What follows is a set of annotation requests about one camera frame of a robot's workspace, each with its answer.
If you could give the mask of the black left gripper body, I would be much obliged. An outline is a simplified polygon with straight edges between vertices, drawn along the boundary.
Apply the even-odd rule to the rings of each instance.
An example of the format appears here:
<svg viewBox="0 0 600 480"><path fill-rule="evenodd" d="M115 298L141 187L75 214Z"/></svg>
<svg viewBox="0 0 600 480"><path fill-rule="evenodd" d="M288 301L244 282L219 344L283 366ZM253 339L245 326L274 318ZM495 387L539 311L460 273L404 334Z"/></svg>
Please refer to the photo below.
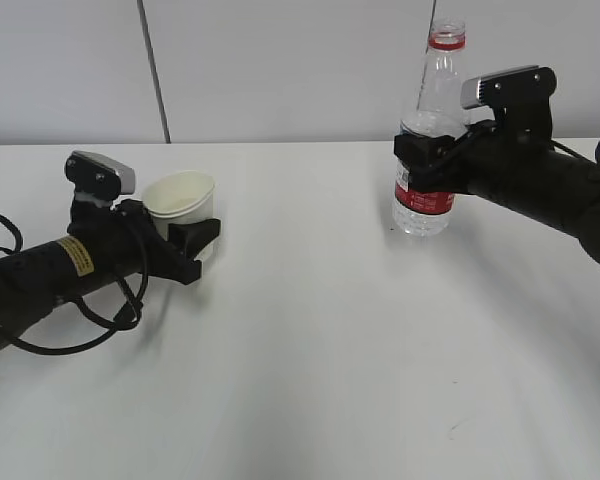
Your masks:
<svg viewBox="0 0 600 480"><path fill-rule="evenodd" d="M143 271L182 285L202 276L202 262L188 260L164 240L136 200L124 200L115 208L73 200L67 233L85 247L94 264L87 280L100 286L112 283L116 275L125 278Z"/></svg>

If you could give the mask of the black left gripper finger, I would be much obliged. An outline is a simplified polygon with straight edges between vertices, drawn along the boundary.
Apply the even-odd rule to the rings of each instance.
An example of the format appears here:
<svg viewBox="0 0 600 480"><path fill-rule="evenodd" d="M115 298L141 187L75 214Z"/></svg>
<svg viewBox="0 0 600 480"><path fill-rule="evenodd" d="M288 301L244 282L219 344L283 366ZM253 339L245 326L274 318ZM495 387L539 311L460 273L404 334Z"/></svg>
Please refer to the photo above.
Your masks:
<svg viewBox="0 0 600 480"><path fill-rule="evenodd" d="M168 242L188 260L209 260L220 233L221 221L216 218L192 224L170 224Z"/></svg>

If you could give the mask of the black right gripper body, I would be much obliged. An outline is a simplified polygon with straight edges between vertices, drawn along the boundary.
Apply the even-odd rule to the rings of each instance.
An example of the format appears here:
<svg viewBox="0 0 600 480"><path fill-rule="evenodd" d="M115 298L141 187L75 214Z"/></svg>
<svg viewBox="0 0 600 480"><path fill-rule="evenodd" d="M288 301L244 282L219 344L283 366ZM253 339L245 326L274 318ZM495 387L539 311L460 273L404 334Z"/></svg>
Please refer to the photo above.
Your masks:
<svg viewBox="0 0 600 480"><path fill-rule="evenodd" d="M407 171L410 187L423 193L467 193L489 167L520 152L547 148L553 132L550 101L493 110L494 118L469 126L455 139L401 133L393 153Z"/></svg>

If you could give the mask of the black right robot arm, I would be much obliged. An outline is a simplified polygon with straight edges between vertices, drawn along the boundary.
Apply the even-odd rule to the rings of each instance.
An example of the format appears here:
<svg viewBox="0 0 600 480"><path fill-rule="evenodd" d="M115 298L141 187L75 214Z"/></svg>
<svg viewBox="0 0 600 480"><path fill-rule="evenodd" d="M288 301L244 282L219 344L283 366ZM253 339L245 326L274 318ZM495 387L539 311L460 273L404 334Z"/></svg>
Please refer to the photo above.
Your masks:
<svg viewBox="0 0 600 480"><path fill-rule="evenodd" d="M459 138L402 133L394 154L422 193L473 195L578 240L600 265L600 163L552 139L546 102L495 109Z"/></svg>

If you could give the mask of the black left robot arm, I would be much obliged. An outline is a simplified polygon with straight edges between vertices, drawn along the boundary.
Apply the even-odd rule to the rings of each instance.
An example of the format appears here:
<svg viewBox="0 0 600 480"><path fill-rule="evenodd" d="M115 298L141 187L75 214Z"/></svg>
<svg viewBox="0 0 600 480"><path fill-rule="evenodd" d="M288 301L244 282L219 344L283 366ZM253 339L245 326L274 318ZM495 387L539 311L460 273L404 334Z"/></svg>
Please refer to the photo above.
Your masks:
<svg viewBox="0 0 600 480"><path fill-rule="evenodd" d="M202 276L198 256L221 232L216 218L171 225L161 237L148 210L136 200L96 207L74 201L67 236L24 249L6 217L0 223L15 245L0 247L0 349L13 345L38 355L81 353L132 330L142 318L152 277L189 285ZM97 338L72 347L32 344L23 334L54 309L73 304L102 328Z"/></svg>

